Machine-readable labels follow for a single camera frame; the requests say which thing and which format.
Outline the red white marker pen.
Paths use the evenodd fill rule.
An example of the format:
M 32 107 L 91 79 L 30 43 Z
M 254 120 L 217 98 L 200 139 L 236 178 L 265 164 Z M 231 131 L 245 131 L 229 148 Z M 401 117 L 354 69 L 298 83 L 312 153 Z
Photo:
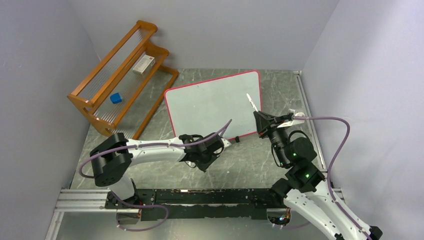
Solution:
M 254 103 L 253 99 L 251 98 L 251 96 L 250 96 L 248 93 L 246 93 L 246 97 L 247 97 L 247 99 L 248 99 L 249 103 L 251 104 L 251 106 L 252 106 L 253 110 L 254 110 L 255 112 L 257 112 L 257 111 L 258 111 L 258 108 L 256 107 L 256 105 L 255 105 L 255 103 Z

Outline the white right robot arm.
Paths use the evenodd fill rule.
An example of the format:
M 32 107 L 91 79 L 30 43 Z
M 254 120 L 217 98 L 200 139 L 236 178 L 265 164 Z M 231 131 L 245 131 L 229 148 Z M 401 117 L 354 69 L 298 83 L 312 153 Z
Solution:
M 291 139 L 287 128 L 307 121 L 304 113 L 273 116 L 255 110 L 253 116 L 261 139 L 269 139 L 271 153 L 285 177 L 270 188 L 275 207 L 295 210 L 319 229 L 329 240 L 379 240 L 383 231 L 361 220 L 331 186 L 331 170 L 323 174 L 312 161 L 318 156 L 309 137 Z

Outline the pink-framed whiteboard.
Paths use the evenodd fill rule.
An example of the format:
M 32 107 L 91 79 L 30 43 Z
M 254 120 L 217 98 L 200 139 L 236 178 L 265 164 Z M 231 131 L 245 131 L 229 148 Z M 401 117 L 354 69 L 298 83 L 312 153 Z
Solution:
M 256 133 L 254 110 L 246 93 L 261 110 L 261 77 L 257 70 L 166 90 L 164 100 L 174 135 L 206 136 L 225 124 L 229 124 L 223 134 L 226 139 Z

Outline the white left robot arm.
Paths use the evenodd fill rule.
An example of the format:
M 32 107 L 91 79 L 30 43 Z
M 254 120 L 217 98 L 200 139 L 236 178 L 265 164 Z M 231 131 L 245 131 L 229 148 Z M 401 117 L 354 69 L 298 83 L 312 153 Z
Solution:
M 129 168 L 154 162 L 187 162 L 202 172 L 231 146 L 226 138 L 213 132 L 207 136 L 182 134 L 166 140 L 127 139 L 119 132 L 96 146 L 89 154 L 97 187 L 108 187 L 126 208 L 139 200 L 135 185 L 126 172 Z

